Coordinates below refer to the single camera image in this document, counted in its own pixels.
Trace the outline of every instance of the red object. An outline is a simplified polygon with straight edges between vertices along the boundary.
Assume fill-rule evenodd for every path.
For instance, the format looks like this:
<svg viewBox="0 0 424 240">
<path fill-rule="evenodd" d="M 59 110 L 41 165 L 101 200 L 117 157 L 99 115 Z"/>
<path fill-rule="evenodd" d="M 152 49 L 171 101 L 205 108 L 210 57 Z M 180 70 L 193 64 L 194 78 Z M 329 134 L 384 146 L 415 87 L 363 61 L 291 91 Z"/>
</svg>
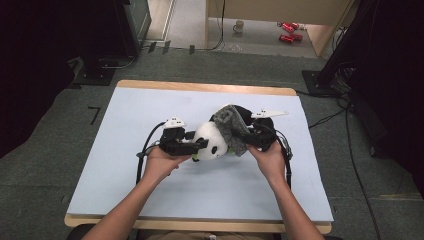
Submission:
<svg viewBox="0 0 424 240">
<path fill-rule="evenodd" d="M 287 43 L 292 43 L 294 41 L 294 38 L 293 37 L 290 37 L 290 36 L 286 36 L 286 35 L 281 34 L 280 35 L 280 41 L 287 42 Z"/>
<path fill-rule="evenodd" d="M 281 24 L 281 27 L 289 33 L 294 32 L 294 28 L 292 26 L 290 26 L 290 24 L 288 24 L 288 23 Z"/>
<path fill-rule="evenodd" d="M 292 37 L 296 41 L 302 41 L 302 39 L 303 39 L 303 35 L 294 34 L 294 33 L 290 34 L 290 37 Z"/>
<path fill-rule="evenodd" d="M 290 25 L 294 30 L 297 30 L 299 28 L 299 24 L 297 23 L 287 23 L 288 25 Z"/>
</svg>

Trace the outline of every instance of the black cable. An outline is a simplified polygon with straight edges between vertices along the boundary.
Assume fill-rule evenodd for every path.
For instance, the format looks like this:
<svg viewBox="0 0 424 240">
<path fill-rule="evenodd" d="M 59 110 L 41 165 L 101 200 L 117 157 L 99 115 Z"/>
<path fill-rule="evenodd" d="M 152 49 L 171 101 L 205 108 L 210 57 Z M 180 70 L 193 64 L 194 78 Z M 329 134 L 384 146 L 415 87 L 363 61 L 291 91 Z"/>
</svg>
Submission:
<svg viewBox="0 0 424 240">
<path fill-rule="evenodd" d="M 368 209 L 370 211 L 370 215 L 371 215 L 372 221 L 374 223 L 374 229 L 375 229 L 375 232 L 377 234 L 377 239 L 378 240 L 381 240 L 380 230 L 378 229 L 377 221 L 375 219 L 374 212 L 373 212 L 373 210 L 371 208 L 371 203 L 370 203 L 370 201 L 368 199 L 368 195 L 367 195 L 367 193 L 365 191 L 364 184 L 362 183 L 361 178 L 359 177 L 358 169 L 356 167 L 356 163 L 355 163 L 355 160 L 353 158 L 352 141 L 351 141 L 351 138 L 350 138 L 348 113 L 349 113 L 349 111 L 346 111 L 345 119 L 346 119 L 347 142 L 348 142 L 348 145 L 349 145 L 350 159 L 352 161 L 352 166 L 353 166 L 353 170 L 355 171 L 356 179 L 358 180 L 358 183 L 359 183 L 359 186 L 361 187 L 361 190 L 362 190 L 362 193 L 364 195 L 365 201 L 367 202 L 367 206 L 368 206 Z"/>
<path fill-rule="evenodd" d="M 327 116 L 327 117 L 325 117 L 325 118 L 322 118 L 322 119 L 318 120 L 318 122 L 316 122 L 316 123 L 314 123 L 314 124 L 310 125 L 308 128 L 309 128 L 309 129 L 311 129 L 311 128 L 316 127 L 316 126 L 318 126 L 318 125 L 321 125 L 321 124 L 323 124 L 323 123 L 325 123 L 325 122 L 328 122 L 330 119 L 332 119 L 333 117 L 335 117 L 335 116 L 339 115 L 339 114 L 340 114 L 340 113 L 342 113 L 343 111 L 346 111 L 346 109 L 342 109 L 342 110 L 340 110 L 340 111 L 336 112 L 336 113 L 335 113 L 335 114 L 333 114 L 333 115 L 330 115 L 330 116 Z"/>
<path fill-rule="evenodd" d="M 221 15 L 221 38 L 219 39 L 218 43 L 215 45 L 215 47 L 211 49 L 196 49 L 196 51 L 213 51 L 217 49 L 221 44 L 224 42 L 224 16 L 225 16 L 225 0 L 222 4 L 222 15 Z"/>
<path fill-rule="evenodd" d="M 156 129 L 158 129 L 160 126 L 164 124 L 165 122 L 161 122 L 158 125 L 156 125 L 156 127 L 153 128 L 153 130 L 150 132 L 149 136 L 147 137 L 146 142 L 144 143 L 143 151 L 137 153 L 138 167 L 137 167 L 137 179 L 135 181 L 136 184 L 141 179 L 141 170 L 143 170 L 143 163 L 144 163 L 144 157 L 146 156 L 147 144 L 149 144 L 150 138 L 152 138 L 153 134 L 156 132 Z"/>
<path fill-rule="evenodd" d="M 122 65 L 122 66 L 116 66 L 116 67 L 103 67 L 102 66 L 101 68 L 103 68 L 103 69 L 122 69 L 122 68 L 126 68 L 129 65 L 131 65 L 134 62 L 134 60 L 135 60 L 135 57 L 133 57 L 129 63 Z"/>
<path fill-rule="evenodd" d="M 339 98 L 337 98 L 337 105 L 338 105 L 341 109 L 345 109 L 345 110 L 347 110 L 347 109 L 348 109 L 349 104 L 350 104 L 349 99 L 346 99 L 346 98 L 342 97 L 343 95 L 346 95 L 346 94 L 348 94 L 348 93 L 343 93 L 342 95 L 340 95 L 340 97 L 339 97 Z M 340 103 L 340 101 L 339 101 L 339 100 L 344 100 L 344 101 L 347 103 L 347 105 L 346 105 L 346 106 L 342 106 L 342 104 Z"/>
<path fill-rule="evenodd" d="M 291 148 L 290 148 L 289 142 L 287 141 L 287 139 L 286 139 L 286 137 L 284 136 L 284 134 L 283 134 L 283 133 L 281 133 L 281 132 L 280 132 L 280 131 L 278 131 L 278 130 L 271 129 L 270 127 L 268 127 L 268 126 L 266 126 L 266 125 L 263 125 L 263 124 L 255 123 L 254 125 L 255 125 L 255 126 L 258 126 L 258 127 L 265 128 L 265 129 L 267 129 L 269 132 L 271 132 L 272 134 L 274 134 L 275 138 L 277 139 L 278 143 L 280 144 L 280 146 L 281 146 L 281 152 L 282 152 L 282 154 L 283 154 L 283 156 L 284 156 L 284 157 L 283 157 L 283 158 L 284 158 L 284 163 L 285 163 L 285 165 L 286 165 L 286 181 L 287 181 L 287 184 L 289 185 L 289 188 L 291 188 L 291 176 L 292 176 L 292 171 L 291 171 L 291 167 L 290 167 L 290 158 L 291 158 L 291 156 L 292 156 L 292 153 L 291 153 Z M 276 133 L 277 131 L 278 131 L 278 132 L 282 135 L 282 137 L 283 137 L 283 141 L 284 141 L 284 144 L 283 144 L 283 142 L 281 141 L 281 139 L 278 137 L 278 135 L 277 135 L 277 133 Z"/>
<path fill-rule="evenodd" d="M 374 22 L 375 22 L 375 17 L 377 15 L 377 10 L 378 10 L 379 5 L 380 5 L 380 0 L 377 1 L 377 4 L 375 5 L 375 9 L 374 9 L 374 14 L 372 16 L 370 38 L 368 39 L 368 51 L 371 49 L 372 32 L 374 31 Z"/>
<path fill-rule="evenodd" d="M 317 97 L 317 98 L 337 98 L 337 97 L 339 97 L 339 95 L 321 95 L 321 94 L 311 94 L 311 93 L 307 93 L 307 92 L 303 92 L 303 91 L 299 91 L 299 90 L 295 90 L 295 91 L 298 94 L 302 94 L 302 95 L 306 95 L 306 96 L 310 96 L 310 97 Z"/>
<path fill-rule="evenodd" d="M 333 40 L 331 42 L 331 48 L 333 49 L 333 52 L 337 48 L 337 46 L 339 45 L 340 40 L 345 35 L 347 27 L 339 28 L 338 30 L 341 31 L 341 32 L 340 32 L 339 36 L 337 37 L 337 41 L 334 41 L 335 35 L 333 35 Z"/>
</svg>

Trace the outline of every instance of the forearm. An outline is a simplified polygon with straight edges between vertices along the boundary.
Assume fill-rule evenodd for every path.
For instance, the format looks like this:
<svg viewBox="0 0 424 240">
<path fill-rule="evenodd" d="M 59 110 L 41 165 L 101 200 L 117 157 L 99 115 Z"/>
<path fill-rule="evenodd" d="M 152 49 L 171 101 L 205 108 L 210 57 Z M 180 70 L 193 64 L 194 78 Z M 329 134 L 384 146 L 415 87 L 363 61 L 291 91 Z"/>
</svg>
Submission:
<svg viewBox="0 0 424 240">
<path fill-rule="evenodd" d="M 141 180 L 84 239 L 127 239 L 134 222 L 156 185 L 157 183 L 153 181 Z"/>
<path fill-rule="evenodd" d="M 271 180 L 270 185 L 283 216 L 289 239 L 324 239 L 303 211 L 284 179 Z"/>
</svg>

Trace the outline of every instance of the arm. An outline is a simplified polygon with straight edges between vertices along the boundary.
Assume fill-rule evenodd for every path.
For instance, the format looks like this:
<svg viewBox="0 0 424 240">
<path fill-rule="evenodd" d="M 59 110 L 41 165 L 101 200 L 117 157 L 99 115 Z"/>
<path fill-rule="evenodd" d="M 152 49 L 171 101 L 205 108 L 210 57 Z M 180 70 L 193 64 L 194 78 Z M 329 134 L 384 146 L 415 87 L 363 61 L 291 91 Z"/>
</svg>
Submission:
<svg viewBox="0 0 424 240">
<path fill-rule="evenodd" d="M 140 182 L 83 239 L 127 239 L 141 209 L 156 186 L 189 157 L 171 157 L 154 147 L 148 156 Z"/>
<path fill-rule="evenodd" d="M 248 146 L 248 149 L 274 191 L 289 239 L 324 239 L 297 202 L 285 180 L 284 158 L 278 142 L 274 142 L 266 152 L 261 152 L 253 146 Z"/>
</svg>

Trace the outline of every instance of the person's left hand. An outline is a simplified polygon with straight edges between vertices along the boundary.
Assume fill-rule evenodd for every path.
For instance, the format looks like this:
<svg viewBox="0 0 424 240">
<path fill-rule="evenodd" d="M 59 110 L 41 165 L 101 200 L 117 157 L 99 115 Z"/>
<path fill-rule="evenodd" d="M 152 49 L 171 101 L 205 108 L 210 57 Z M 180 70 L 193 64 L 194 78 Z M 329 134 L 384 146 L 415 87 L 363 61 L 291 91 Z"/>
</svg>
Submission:
<svg viewBox="0 0 424 240">
<path fill-rule="evenodd" d="M 147 161 L 146 169 L 142 179 L 151 180 L 159 184 L 165 177 L 171 174 L 171 171 L 178 169 L 178 165 L 191 156 L 171 156 L 162 151 L 159 147 L 153 147 L 150 151 Z"/>
</svg>

